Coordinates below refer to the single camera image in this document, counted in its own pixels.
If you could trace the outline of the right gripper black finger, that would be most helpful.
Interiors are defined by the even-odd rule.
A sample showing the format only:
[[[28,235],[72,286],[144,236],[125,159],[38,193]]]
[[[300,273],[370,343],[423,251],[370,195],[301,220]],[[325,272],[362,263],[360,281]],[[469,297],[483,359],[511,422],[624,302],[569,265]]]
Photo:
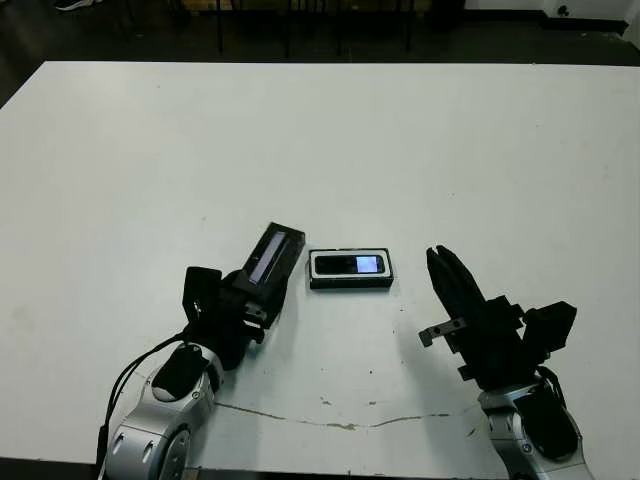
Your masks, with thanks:
[[[440,254],[435,248],[426,251],[427,269],[433,289],[451,319],[464,316],[464,305],[460,300],[461,286],[456,267],[446,254]]]
[[[438,245],[436,250],[440,254],[446,254],[451,261],[451,264],[456,267],[459,274],[461,286],[459,287],[460,300],[464,305],[464,318],[470,314],[475,313],[485,302],[479,286],[477,285],[473,275],[463,264],[463,262],[454,254],[451,250],[443,245]]]

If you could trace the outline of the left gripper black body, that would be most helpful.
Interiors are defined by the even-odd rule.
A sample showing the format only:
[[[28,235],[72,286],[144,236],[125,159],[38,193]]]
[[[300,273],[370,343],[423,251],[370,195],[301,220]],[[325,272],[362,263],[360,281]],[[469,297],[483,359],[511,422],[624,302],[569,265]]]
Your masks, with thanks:
[[[242,292],[222,284],[186,285],[182,305],[185,338],[213,351],[225,371],[239,366],[251,341],[264,340],[266,311]]]

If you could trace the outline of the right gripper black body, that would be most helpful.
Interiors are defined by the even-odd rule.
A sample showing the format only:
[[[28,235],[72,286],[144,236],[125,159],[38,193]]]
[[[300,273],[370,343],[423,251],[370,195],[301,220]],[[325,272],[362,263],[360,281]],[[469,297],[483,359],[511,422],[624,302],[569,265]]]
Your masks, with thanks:
[[[531,383],[535,366],[525,352],[517,329],[522,309],[504,296],[493,300],[446,300],[449,320],[418,333],[424,347],[443,337],[463,365],[464,381],[473,380],[483,391]]]

